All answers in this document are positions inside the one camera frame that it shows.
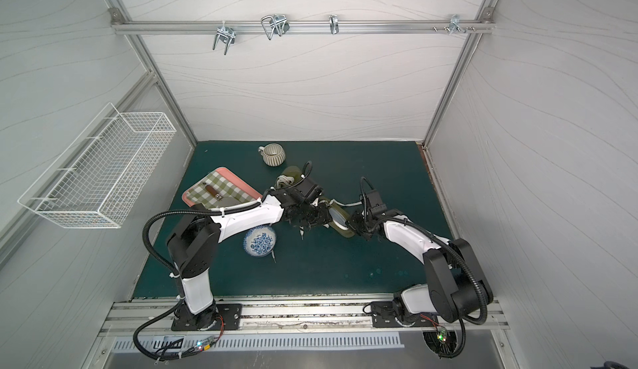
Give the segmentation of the olive green shoe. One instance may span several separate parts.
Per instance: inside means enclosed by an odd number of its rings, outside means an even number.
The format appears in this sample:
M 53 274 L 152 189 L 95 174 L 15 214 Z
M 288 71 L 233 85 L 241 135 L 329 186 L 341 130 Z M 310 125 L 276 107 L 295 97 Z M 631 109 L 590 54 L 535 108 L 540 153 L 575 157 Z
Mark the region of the olive green shoe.
M 335 199 L 320 197 L 313 203 L 304 204 L 299 218 L 297 228 L 301 236 L 313 227 L 323 226 L 332 228 L 344 238 L 352 238 L 355 231 L 348 225 L 351 214 L 347 211 L 356 208 L 362 203 L 341 203 Z
M 298 166 L 289 166 L 277 177 L 274 187 L 277 190 L 293 187 L 304 178 L 305 174 Z

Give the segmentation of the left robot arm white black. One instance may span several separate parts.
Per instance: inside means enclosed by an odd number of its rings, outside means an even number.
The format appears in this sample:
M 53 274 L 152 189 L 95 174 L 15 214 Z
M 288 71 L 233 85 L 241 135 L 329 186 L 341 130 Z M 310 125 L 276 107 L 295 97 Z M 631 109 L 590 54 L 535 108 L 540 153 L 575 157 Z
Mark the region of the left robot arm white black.
M 173 331 L 208 330 L 219 326 L 223 315 L 216 307 L 209 269 L 219 244 L 227 238 L 258 226 L 279 221 L 304 229 L 324 226 L 332 218 L 321 202 L 323 189 L 304 177 L 292 186 L 270 189 L 256 201 L 212 211 L 192 209 L 182 214 L 167 241 L 169 256 L 179 280 L 182 303 L 174 312 Z

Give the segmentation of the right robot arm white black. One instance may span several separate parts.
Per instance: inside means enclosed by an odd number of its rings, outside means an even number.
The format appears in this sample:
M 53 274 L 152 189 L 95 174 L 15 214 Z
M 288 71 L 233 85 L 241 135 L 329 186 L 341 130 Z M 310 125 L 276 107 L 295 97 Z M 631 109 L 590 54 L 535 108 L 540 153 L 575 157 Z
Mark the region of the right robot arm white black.
M 398 321 L 412 323 L 418 314 L 437 314 L 448 323 L 487 321 L 493 292 L 466 240 L 440 238 L 427 231 L 402 212 L 388 209 L 376 190 L 363 191 L 361 203 L 348 226 L 367 239 L 378 234 L 398 244 L 424 267 L 426 283 L 404 289 L 394 298 Z

